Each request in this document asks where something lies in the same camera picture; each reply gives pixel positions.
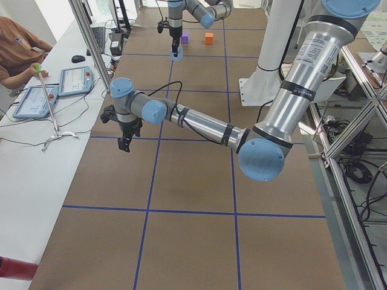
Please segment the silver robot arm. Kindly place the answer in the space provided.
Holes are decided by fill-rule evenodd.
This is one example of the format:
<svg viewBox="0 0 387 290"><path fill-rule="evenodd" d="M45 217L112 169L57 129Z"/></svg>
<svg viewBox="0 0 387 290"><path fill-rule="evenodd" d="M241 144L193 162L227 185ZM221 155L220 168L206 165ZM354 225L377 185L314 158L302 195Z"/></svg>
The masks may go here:
<svg viewBox="0 0 387 290"><path fill-rule="evenodd" d="M205 29L210 28L217 20L227 18L232 9L233 1L206 1L205 7L200 1L168 1L168 29L172 37L171 59L181 60L183 49L180 37L183 33L183 12L187 10Z"/></svg>
<svg viewBox="0 0 387 290"><path fill-rule="evenodd" d="M378 1L318 1L306 23L306 37L280 83L263 120L241 129L168 99L153 98L135 89L130 79L119 77L110 84L114 116L120 125L119 148L128 150L143 121L168 120L187 127L238 154L242 172L255 181L276 178L292 148L291 135L328 75L340 49L357 36Z"/></svg>

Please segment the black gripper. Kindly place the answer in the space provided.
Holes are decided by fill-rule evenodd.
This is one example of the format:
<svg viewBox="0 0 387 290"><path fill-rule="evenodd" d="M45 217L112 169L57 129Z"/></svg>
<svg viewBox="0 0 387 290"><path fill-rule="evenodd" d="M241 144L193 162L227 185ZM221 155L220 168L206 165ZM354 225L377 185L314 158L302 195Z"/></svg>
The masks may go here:
<svg viewBox="0 0 387 290"><path fill-rule="evenodd" d="M169 35L172 40L172 57L178 57L179 55L179 38L181 37L181 27L169 27Z"/></svg>
<svg viewBox="0 0 387 290"><path fill-rule="evenodd" d="M140 131L143 127L142 119L136 118L131 122L119 122L120 130L123 134L122 137L117 139L118 148L125 152L130 152L130 144L132 141L132 137L135 135L136 137L140 137Z"/></svg>

